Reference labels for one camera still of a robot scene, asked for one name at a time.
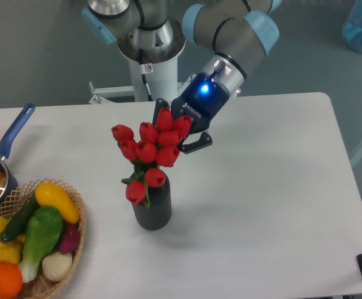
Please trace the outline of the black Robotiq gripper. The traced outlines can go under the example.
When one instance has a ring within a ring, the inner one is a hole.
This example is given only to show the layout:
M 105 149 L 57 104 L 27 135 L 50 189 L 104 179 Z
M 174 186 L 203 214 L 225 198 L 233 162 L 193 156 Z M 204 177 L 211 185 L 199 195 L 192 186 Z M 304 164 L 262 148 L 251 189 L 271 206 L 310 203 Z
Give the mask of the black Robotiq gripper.
M 197 141 L 184 144 L 177 148 L 184 154 L 207 148 L 213 144 L 211 135 L 204 131 L 209 128 L 211 120 L 230 98 L 229 94 L 205 73 L 199 73 L 186 87 L 182 94 L 171 102 L 171 113 L 175 119 L 189 115 L 193 120 L 189 134 L 202 132 Z M 152 123 L 156 123 L 162 108 L 169 108 L 169 103 L 163 98 L 157 98 Z

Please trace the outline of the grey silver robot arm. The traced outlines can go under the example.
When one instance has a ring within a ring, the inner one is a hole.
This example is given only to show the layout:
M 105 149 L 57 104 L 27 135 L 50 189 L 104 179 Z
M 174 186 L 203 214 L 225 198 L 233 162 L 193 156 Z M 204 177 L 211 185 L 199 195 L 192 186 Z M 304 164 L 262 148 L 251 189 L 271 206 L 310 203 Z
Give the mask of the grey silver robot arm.
M 89 1 L 82 17 L 104 44 L 116 44 L 128 60 L 135 100 L 191 117 L 197 141 L 191 153 L 212 144 L 212 119 L 269 54 L 279 30 L 269 13 L 278 1 L 219 1 L 189 7 L 181 21 L 166 1 Z M 211 50 L 202 70 L 178 86 L 178 56 L 187 42 Z

